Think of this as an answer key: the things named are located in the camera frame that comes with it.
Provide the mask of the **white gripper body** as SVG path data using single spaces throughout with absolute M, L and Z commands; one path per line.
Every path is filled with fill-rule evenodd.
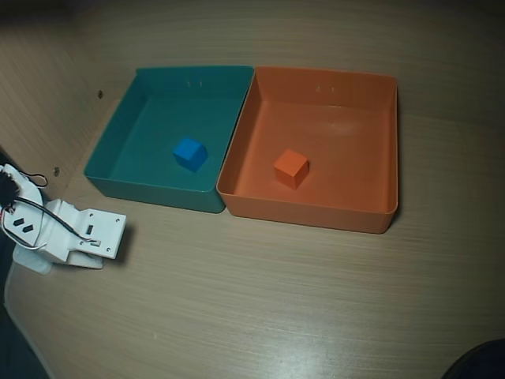
M 46 208 L 77 231 L 77 219 L 80 211 L 73 205 L 57 199 L 48 202 Z M 81 238 L 68 231 L 58 221 L 47 214 L 43 216 L 40 238 L 40 243 L 45 244 L 43 252 L 51 261 L 56 263 L 66 263 L 69 253 L 79 246 L 81 241 Z

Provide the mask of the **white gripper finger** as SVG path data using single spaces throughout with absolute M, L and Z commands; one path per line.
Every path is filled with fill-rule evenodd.
M 80 268 L 102 269 L 103 259 L 92 254 L 71 252 L 69 254 L 69 264 Z

